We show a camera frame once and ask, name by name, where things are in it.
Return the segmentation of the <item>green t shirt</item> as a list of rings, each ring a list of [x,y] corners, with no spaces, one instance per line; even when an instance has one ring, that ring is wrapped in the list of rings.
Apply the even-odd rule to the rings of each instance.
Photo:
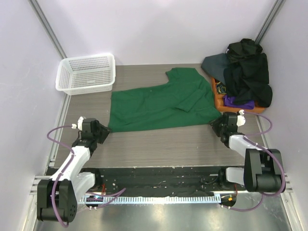
[[[195,68],[172,68],[166,76],[166,84],[112,92],[112,132],[205,125],[221,116],[209,82]]]

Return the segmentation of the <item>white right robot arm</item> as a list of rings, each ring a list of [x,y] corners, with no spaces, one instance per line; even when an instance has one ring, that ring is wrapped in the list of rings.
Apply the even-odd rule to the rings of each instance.
[[[282,165],[282,156],[277,149],[267,149],[249,139],[250,135],[238,132],[245,124],[245,110],[224,112],[210,122],[214,133],[229,149],[244,157],[244,167],[226,167],[217,178],[218,186],[223,190],[234,184],[245,187],[249,192],[258,192],[265,196],[276,196],[285,191],[286,179]]]

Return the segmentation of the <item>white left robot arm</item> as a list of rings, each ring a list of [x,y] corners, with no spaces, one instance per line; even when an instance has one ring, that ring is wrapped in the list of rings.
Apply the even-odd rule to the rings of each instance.
[[[83,116],[70,128],[78,129],[78,137],[68,146],[68,157],[52,176],[40,180],[37,187],[37,219],[58,221],[64,227],[74,220],[77,203],[84,194],[102,188],[99,170],[83,170],[83,166],[110,133],[97,119]]]

